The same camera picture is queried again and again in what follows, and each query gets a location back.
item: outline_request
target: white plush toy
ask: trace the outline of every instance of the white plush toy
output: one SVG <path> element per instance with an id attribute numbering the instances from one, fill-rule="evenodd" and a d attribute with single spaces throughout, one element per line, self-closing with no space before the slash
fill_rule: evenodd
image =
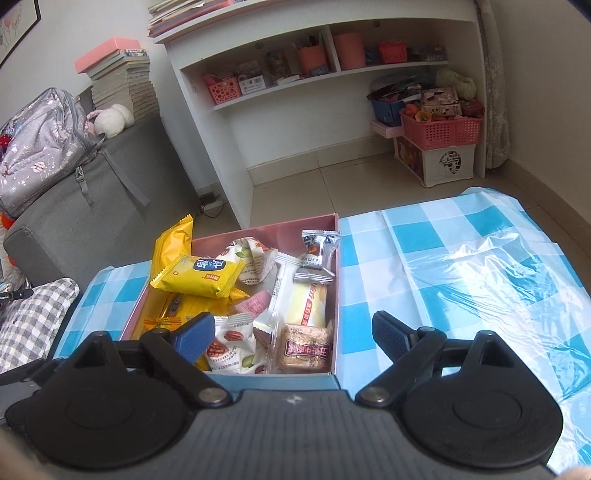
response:
<path id="1" fill-rule="evenodd" d="M 93 135 L 105 134 L 107 138 L 119 135 L 124 129 L 135 123 L 133 114 L 129 109 L 118 103 L 106 110 L 95 110 L 86 117 L 88 120 L 95 119 L 94 125 L 89 122 L 89 131 Z"/>

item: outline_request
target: pink plastic basket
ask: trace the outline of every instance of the pink plastic basket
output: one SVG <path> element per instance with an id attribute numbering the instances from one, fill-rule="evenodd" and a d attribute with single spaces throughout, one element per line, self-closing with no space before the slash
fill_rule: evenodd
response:
<path id="1" fill-rule="evenodd" d="M 482 118 L 462 118 L 421 123 L 408 115 L 401 115 L 404 136 L 421 150 L 435 150 L 451 146 L 472 145 L 480 138 Z"/>
<path id="2" fill-rule="evenodd" d="M 240 86 L 238 85 L 238 77 L 224 80 L 207 88 L 209 88 L 209 92 L 212 94 L 216 105 L 229 102 L 230 100 L 234 100 L 235 98 L 242 96 Z"/>
<path id="3" fill-rule="evenodd" d="M 379 56 L 384 63 L 403 63 L 407 61 L 406 43 L 379 43 Z"/>

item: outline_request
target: pecan snack package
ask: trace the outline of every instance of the pecan snack package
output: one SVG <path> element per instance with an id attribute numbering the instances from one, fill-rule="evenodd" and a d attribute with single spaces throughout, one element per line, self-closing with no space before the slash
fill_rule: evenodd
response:
<path id="1" fill-rule="evenodd" d="M 253 366 L 256 339 L 252 315 L 239 313 L 230 317 L 215 317 L 216 337 L 205 352 L 212 372 L 243 374 Z"/>

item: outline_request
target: gray sofa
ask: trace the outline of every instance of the gray sofa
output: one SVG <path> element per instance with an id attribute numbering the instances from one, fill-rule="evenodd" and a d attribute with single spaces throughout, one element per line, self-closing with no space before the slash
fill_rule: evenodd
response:
<path id="1" fill-rule="evenodd" d="M 163 230 L 199 209 L 199 198 L 159 115 L 141 119 L 105 148 L 151 203 L 143 207 L 104 156 L 84 166 L 88 205 L 72 174 L 39 198 L 4 240 L 8 255 L 34 285 L 76 280 L 81 291 L 102 268 L 148 260 Z"/>

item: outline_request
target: pink box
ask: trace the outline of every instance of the pink box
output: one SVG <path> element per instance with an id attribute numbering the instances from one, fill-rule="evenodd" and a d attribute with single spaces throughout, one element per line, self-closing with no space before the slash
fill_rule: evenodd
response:
<path id="1" fill-rule="evenodd" d="M 301 255 L 306 252 L 301 237 L 303 229 L 311 230 L 337 230 L 339 229 L 339 217 L 321 215 L 318 217 L 292 220 L 291 222 L 275 223 L 247 230 L 221 233 L 193 240 L 192 253 L 200 257 L 215 257 L 219 255 L 232 240 L 244 236 L 253 236 L 268 247 L 278 248 L 281 252 L 290 255 Z M 241 390 L 264 388 L 270 390 L 336 390 L 339 383 L 336 379 L 337 357 L 340 356 L 339 348 L 339 273 L 340 249 L 336 251 L 333 259 L 336 271 L 336 280 L 329 285 L 326 299 L 326 317 L 333 319 L 335 325 L 335 339 L 332 356 L 331 371 L 325 374 L 305 375 L 232 375 L 212 374 L 208 372 L 216 382 L 229 391 L 238 393 Z M 133 312 L 125 326 L 121 336 L 122 340 L 136 339 L 143 328 L 145 316 L 158 316 L 168 297 L 167 292 L 156 290 L 149 285 L 142 292 Z"/>
<path id="2" fill-rule="evenodd" d="M 101 43 L 98 47 L 93 48 L 88 53 L 82 55 L 74 62 L 74 67 L 77 73 L 84 73 L 95 63 L 100 62 L 107 55 L 110 55 L 116 50 L 129 50 L 132 48 L 141 48 L 137 40 L 131 38 L 112 37 L 109 40 Z"/>

